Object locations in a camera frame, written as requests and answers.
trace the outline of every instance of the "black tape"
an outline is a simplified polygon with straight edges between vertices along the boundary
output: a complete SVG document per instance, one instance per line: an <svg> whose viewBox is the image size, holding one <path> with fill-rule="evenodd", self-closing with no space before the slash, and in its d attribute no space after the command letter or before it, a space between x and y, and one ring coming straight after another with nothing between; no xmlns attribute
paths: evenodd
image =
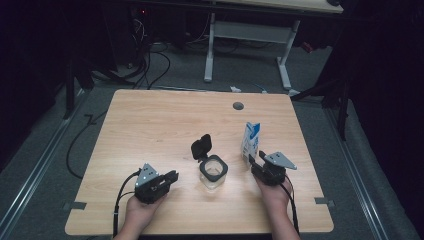
<svg viewBox="0 0 424 240"><path fill-rule="evenodd" d="M326 204L328 207L336 206L333 200L328 200L327 198L315 198L315 204Z"/></svg>
<svg viewBox="0 0 424 240"><path fill-rule="evenodd" d="M73 203L65 203L63 204L64 211L70 211L71 209L79 209L84 210L87 203L84 202L73 202Z"/></svg>

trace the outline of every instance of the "small black object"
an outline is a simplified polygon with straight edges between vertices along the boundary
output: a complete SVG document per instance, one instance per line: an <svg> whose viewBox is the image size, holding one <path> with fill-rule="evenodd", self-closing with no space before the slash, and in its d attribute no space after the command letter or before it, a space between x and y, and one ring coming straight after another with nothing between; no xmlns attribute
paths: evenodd
<svg viewBox="0 0 424 240"><path fill-rule="evenodd" d="M338 7L340 5L340 0L327 0L327 2L331 5L331 6L335 6Z"/></svg>
<svg viewBox="0 0 424 240"><path fill-rule="evenodd" d="M142 203L151 204L169 192L171 184L178 180L178 173L173 170L159 175L149 164L144 164L137 178L134 195Z"/></svg>
<svg viewBox="0 0 424 240"><path fill-rule="evenodd" d="M193 158L202 161L202 159L208 158L208 152L212 149L212 140L209 134L202 136L200 140L195 141L191 145L191 153Z"/></svg>
<svg viewBox="0 0 424 240"><path fill-rule="evenodd" d="M286 167L297 169L296 165L290 162L281 152L266 155L263 151L259 151L259 156L265 161L263 166L257 164L255 158L249 155L249 162L252 164L251 171L253 175L268 186L284 183Z"/></svg>

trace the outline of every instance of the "desk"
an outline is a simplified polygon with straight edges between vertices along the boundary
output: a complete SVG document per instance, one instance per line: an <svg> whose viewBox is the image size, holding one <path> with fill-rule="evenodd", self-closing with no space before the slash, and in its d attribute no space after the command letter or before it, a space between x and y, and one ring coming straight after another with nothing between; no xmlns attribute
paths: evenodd
<svg viewBox="0 0 424 240"><path fill-rule="evenodd" d="M235 110L234 102L244 104ZM166 201L144 234L269 233L260 191L241 157L246 122L260 122L259 149L283 152L295 189L301 232L329 232L327 205L290 98L282 94L118 90L81 182L65 230L70 235L112 234L113 209L123 181L144 163L160 174L179 172ZM208 191L199 180L191 144L204 134L228 164L223 185ZM134 190L135 178L124 192ZM120 202L119 226L127 198Z"/></svg>
<svg viewBox="0 0 424 240"><path fill-rule="evenodd" d="M216 0L219 3L247 4L261 7L274 7L293 9L300 11L314 11L320 13L343 12L343 8L334 7L326 0ZM296 37L300 21L295 20L291 27L275 27L256 24L244 24L227 21L215 21L215 14L211 14L209 28L209 48L206 56L205 82L212 81L213 60L214 60L214 39L215 37L235 38L253 41L263 41L284 44L281 56L277 58L277 64L280 71L283 87L291 89L290 79L286 69L286 61Z"/></svg>

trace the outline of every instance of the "human hand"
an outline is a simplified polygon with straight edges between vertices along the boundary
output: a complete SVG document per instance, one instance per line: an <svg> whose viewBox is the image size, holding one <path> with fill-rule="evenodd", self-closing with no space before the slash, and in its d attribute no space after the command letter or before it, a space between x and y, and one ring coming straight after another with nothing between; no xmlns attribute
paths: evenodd
<svg viewBox="0 0 424 240"><path fill-rule="evenodd" d="M166 195L152 204L145 204L135 196L130 197L127 202L124 225L114 239L138 239L165 198Z"/></svg>
<svg viewBox="0 0 424 240"><path fill-rule="evenodd" d="M255 177L256 183L262 193L262 201L265 205L274 240L300 240L299 234L294 228L287 214L287 205L290 201L289 195L281 186L268 186ZM292 186L288 179L283 186L291 194Z"/></svg>
<svg viewBox="0 0 424 240"><path fill-rule="evenodd" d="M290 201L289 195L281 188L281 186L268 186L265 185L261 180L254 177L256 180L256 183L258 184L259 189L262 193L262 201L265 204L265 207L268 211L275 211L275 210L285 210L287 211L287 205ZM292 192L292 186L288 179L285 179L283 186L287 189L287 191L291 194Z"/></svg>

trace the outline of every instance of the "white table leg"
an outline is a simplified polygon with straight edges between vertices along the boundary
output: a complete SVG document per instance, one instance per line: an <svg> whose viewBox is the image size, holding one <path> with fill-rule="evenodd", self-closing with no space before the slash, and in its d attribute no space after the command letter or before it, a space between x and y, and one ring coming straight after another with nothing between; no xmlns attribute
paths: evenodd
<svg viewBox="0 0 424 240"><path fill-rule="evenodd" d="M209 48L208 55L206 56L206 67L205 67L205 82L212 82L213 72L213 41L215 37L215 13L211 13L211 23L209 30Z"/></svg>
<svg viewBox="0 0 424 240"><path fill-rule="evenodd" d="M289 75L287 74L286 61L290 53L290 49L293 45L294 38L296 37L297 29L299 28L300 21L296 20L291 28L289 38L286 43L286 48L284 49L283 55L277 58L278 68L280 70L281 81L283 82L283 87L286 90L291 89Z"/></svg>

